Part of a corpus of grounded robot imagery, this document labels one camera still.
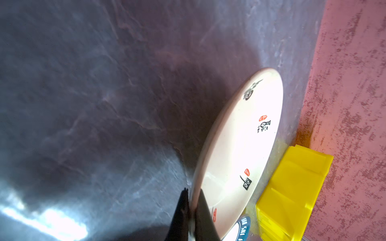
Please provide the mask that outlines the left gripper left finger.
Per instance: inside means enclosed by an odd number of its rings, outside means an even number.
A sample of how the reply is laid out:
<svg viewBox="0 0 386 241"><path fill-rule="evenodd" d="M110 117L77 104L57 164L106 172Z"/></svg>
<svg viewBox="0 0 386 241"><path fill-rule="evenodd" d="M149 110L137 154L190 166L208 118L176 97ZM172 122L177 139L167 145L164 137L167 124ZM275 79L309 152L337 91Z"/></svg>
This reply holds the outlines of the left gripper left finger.
<svg viewBox="0 0 386 241"><path fill-rule="evenodd" d="M185 188L173 215L165 241L187 241L189 239L189 192Z"/></svg>

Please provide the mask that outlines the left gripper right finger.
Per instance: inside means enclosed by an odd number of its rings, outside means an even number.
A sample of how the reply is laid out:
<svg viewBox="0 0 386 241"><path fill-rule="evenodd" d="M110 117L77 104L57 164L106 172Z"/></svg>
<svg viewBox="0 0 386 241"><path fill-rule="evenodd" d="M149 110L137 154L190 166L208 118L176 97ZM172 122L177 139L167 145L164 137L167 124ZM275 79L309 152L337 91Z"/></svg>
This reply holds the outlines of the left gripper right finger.
<svg viewBox="0 0 386 241"><path fill-rule="evenodd" d="M198 205L195 211L195 232L196 241L221 241L215 229L211 213L203 191L200 191Z"/></svg>

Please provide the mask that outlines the green rim HAO WEI plate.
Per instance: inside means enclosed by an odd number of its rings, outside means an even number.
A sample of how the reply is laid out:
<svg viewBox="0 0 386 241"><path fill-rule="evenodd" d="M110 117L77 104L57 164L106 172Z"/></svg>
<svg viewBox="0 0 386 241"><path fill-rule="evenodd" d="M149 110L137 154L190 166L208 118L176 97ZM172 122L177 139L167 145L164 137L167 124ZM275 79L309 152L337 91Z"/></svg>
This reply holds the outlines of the green rim HAO WEI plate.
<svg viewBox="0 0 386 241"><path fill-rule="evenodd" d="M250 217L248 215L242 216L222 241L246 241L248 239L250 226Z"/></svg>

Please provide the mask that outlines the cream plate calligraphy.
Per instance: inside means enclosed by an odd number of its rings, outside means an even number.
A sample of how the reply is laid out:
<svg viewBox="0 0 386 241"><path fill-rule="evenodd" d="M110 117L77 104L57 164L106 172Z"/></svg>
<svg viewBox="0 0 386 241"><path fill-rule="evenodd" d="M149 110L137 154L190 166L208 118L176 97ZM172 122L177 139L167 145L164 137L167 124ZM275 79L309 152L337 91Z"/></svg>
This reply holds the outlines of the cream plate calligraphy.
<svg viewBox="0 0 386 241"><path fill-rule="evenodd" d="M243 213L273 149L283 105L280 74L264 68L232 95L207 135L194 173L190 211L202 206L224 238Z"/></svg>

